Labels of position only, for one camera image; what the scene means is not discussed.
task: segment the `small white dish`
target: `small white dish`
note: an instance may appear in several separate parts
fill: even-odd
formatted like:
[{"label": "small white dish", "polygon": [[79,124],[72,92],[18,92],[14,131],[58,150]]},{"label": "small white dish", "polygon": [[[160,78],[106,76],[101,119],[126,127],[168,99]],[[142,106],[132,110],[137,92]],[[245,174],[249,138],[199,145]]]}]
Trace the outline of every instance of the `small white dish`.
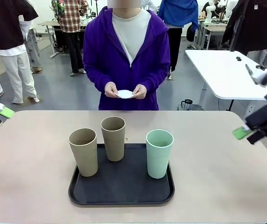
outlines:
[{"label": "small white dish", "polygon": [[118,94],[116,94],[121,99],[130,99],[134,96],[133,92],[129,90],[119,90]]}]

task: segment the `purple hoodie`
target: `purple hoodie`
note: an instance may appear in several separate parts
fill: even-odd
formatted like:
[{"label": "purple hoodie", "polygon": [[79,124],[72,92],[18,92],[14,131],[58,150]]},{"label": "purple hoodie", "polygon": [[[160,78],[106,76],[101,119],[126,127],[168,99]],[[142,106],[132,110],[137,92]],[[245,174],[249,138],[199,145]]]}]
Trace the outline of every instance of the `purple hoodie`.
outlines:
[{"label": "purple hoodie", "polygon": [[[100,110],[158,110],[156,89],[168,75],[170,65],[168,28],[157,15],[149,13],[145,41],[131,65],[114,30],[112,8],[104,7],[87,26],[83,62],[88,78],[101,92]],[[130,91],[142,84],[147,88],[146,97],[108,98],[105,95],[108,82],[114,82],[117,90]]]}]

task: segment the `hand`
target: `hand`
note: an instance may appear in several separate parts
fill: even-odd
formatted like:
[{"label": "hand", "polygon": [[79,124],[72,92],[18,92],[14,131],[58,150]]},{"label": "hand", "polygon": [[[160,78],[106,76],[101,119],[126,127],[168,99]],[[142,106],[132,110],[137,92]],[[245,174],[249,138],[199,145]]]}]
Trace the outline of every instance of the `hand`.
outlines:
[{"label": "hand", "polygon": [[105,85],[105,95],[110,98],[119,98],[116,94],[118,94],[115,83],[108,82]]},{"label": "hand", "polygon": [[133,98],[136,99],[144,99],[147,93],[147,89],[144,85],[138,84],[137,87],[133,91]]}]

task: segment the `person's right hand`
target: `person's right hand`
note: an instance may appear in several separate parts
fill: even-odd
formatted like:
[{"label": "person's right hand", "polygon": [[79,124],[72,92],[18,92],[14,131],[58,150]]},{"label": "person's right hand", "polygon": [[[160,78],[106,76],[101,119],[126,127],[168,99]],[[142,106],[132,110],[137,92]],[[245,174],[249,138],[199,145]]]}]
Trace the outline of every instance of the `person's right hand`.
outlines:
[{"label": "person's right hand", "polygon": [[116,94],[118,94],[115,83],[108,82],[105,85],[105,95],[110,98],[119,98]]}]

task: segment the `person's left hand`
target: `person's left hand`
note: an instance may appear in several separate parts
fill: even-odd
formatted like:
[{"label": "person's left hand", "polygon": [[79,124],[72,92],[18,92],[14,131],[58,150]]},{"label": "person's left hand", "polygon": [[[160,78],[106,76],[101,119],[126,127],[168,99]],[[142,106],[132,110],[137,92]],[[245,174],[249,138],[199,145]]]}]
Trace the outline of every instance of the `person's left hand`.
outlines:
[{"label": "person's left hand", "polygon": [[133,91],[133,98],[144,99],[147,93],[147,89],[144,85],[138,84]]}]

